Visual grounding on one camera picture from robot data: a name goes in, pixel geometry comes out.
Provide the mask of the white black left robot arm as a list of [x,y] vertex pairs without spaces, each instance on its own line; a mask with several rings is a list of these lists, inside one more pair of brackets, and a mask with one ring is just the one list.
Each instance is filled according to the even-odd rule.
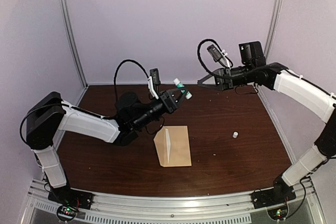
[[22,141],[39,160],[54,194],[64,205],[71,205],[76,197],[68,188],[68,179],[54,148],[57,131],[69,131],[126,146],[138,137],[138,132],[164,114],[172,114],[184,100],[192,96],[187,88],[160,92],[149,103],[142,103],[135,92],[124,93],[115,103],[114,116],[96,114],[66,102],[53,91],[30,109],[20,128]]

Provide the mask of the green white glue stick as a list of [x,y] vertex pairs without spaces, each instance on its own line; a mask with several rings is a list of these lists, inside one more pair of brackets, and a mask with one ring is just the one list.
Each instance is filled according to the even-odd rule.
[[178,78],[175,78],[175,79],[173,80],[173,82],[174,82],[175,86],[176,86],[177,88],[179,88],[179,90],[180,90],[183,94],[185,94],[185,98],[186,98],[187,100],[189,100],[189,99],[192,97],[192,94],[191,94],[189,91],[186,91],[186,90],[184,89],[184,88],[185,88],[184,84],[183,84]]

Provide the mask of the white paper letter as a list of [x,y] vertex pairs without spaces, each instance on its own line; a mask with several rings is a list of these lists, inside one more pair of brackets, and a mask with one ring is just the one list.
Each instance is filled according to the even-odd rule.
[[166,140],[166,155],[167,155],[167,163],[170,162],[170,153],[171,153],[171,139],[170,139],[170,133],[169,128],[165,128],[165,140]]

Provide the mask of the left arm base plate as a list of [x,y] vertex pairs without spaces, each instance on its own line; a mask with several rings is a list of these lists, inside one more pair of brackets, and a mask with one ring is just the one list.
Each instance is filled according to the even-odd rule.
[[56,210],[57,218],[62,222],[70,222],[80,217],[81,210],[90,210],[93,193],[74,189],[51,189],[48,200],[60,204]]

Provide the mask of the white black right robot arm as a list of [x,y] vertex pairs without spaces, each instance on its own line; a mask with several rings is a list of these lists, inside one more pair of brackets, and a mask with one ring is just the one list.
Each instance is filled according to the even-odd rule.
[[282,101],[302,106],[324,124],[313,145],[275,179],[269,199],[279,204],[289,196],[294,184],[335,158],[335,94],[281,63],[268,63],[259,41],[238,46],[242,63],[234,67],[227,52],[214,39],[207,38],[198,44],[197,58],[207,72],[198,80],[199,87],[217,91],[234,90],[248,84],[264,87],[280,94]]

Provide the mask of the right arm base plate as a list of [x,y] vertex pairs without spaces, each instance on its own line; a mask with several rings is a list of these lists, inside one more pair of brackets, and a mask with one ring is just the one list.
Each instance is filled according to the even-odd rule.
[[289,201],[296,199],[296,194],[292,188],[284,195],[281,192],[278,194],[274,188],[257,188],[250,197],[255,209],[266,208],[268,217],[274,221],[283,221],[289,216]]

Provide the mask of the tan paper envelope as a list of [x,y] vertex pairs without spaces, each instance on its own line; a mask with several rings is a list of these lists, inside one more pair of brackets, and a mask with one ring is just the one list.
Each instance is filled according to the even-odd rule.
[[[171,139],[170,162],[167,163],[165,128]],[[187,126],[164,126],[154,137],[159,163],[162,167],[191,167],[191,151]]]

